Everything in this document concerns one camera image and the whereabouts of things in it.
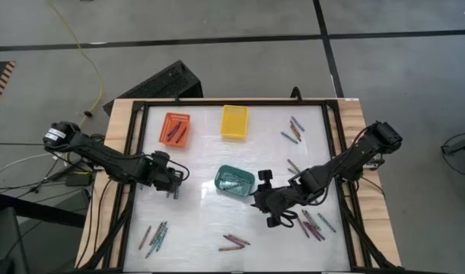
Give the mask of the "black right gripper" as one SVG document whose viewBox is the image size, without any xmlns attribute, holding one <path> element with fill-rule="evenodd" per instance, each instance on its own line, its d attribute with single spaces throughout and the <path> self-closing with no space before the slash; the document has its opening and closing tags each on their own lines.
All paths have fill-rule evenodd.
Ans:
<svg viewBox="0 0 465 274">
<path fill-rule="evenodd" d="M 264 214 L 269 214 L 269 217 L 266 218 L 268 228 L 278 226 L 293 228 L 294 220 L 298 218 L 298 214 L 291 211 L 290 208 L 295 206 L 299 199 L 298 186 L 290 184 L 289 186 L 273 187 L 271 170 L 260 170 L 258 177 L 262 183 L 251 193 L 255 203 L 250 206 Z"/>
</svg>

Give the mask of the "black floor beam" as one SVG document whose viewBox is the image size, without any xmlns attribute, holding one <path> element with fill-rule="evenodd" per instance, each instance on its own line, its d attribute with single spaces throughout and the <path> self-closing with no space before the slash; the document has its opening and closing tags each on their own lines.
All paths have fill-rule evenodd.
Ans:
<svg viewBox="0 0 465 274">
<path fill-rule="evenodd" d="M 13 208 L 18 216 L 76 228 L 83 228 L 86 221 L 82 214 L 0 194 L 0 211 L 6 208 Z"/>
</svg>

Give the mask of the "teal plastic bin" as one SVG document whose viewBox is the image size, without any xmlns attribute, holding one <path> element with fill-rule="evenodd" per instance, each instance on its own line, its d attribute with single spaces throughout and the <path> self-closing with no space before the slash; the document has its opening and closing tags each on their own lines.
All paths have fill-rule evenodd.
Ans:
<svg viewBox="0 0 465 274">
<path fill-rule="evenodd" d="M 222 177 L 232 176 L 232 174 L 248 174 L 250 177 L 254 177 L 254 179 L 253 181 L 250 181 L 250 183 L 244 183 L 242 187 L 237 187 L 237 188 L 233 188 L 230 190 L 222 190 L 221 188 L 224 186 L 235 184 L 235 183 L 224 182 L 221 180 Z M 245 170 L 241 170 L 236 167 L 229 166 L 229 165 L 222 165 L 218 169 L 218 172 L 215 176 L 215 186 L 219 190 L 225 191 L 226 193 L 230 193 L 236 196 L 241 196 L 241 197 L 249 196 L 251 193 L 251 190 L 254 187 L 254 184 L 255 184 L 255 176 L 252 173 L 245 171 Z"/>
</svg>

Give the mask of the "orange plastic basket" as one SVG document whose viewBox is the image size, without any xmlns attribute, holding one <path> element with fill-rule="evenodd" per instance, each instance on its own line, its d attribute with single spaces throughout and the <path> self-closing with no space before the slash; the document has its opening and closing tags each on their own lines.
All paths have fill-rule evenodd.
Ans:
<svg viewBox="0 0 465 274">
<path fill-rule="evenodd" d="M 181 122 L 181 126 L 178 129 L 176 135 L 170 140 L 167 140 L 167 134 L 175 127 L 175 125 Z M 175 141 L 178 139 L 180 133 L 187 127 L 187 131 L 180 143 L 176 144 Z M 191 130 L 190 115 L 185 113 L 166 113 L 163 125 L 161 127 L 161 134 L 159 137 L 159 142 L 174 147 L 184 147 Z"/>
</svg>

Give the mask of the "yellow plastic basket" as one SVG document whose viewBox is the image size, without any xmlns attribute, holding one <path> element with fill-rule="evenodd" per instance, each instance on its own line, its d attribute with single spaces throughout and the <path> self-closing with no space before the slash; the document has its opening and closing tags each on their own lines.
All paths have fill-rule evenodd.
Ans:
<svg viewBox="0 0 465 274">
<path fill-rule="evenodd" d="M 248 127 L 248 108 L 224 105 L 220 133 L 225 138 L 245 139 Z"/>
</svg>

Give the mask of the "black foam case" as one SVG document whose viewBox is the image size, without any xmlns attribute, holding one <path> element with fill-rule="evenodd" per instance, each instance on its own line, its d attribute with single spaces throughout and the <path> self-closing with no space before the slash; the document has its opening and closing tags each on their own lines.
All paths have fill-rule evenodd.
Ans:
<svg viewBox="0 0 465 274">
<path fill-rule="evenodd" d="M 116 99 L 202 97 L 201 81 L 183 61 L 178 60 L 104 104 L 103 110 L 110 116 Z"/>
</svg>

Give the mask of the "black power box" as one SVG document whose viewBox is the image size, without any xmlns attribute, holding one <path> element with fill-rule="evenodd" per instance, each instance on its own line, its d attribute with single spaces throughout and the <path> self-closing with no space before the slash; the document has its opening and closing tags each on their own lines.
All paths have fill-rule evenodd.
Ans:
<svg viewBox="0 0 465 274">
<path fill-rule="evenodd" d="M 66 186 L 89 186 L 92 174 L 70 174 L 65 179 Z"/>
</svg>

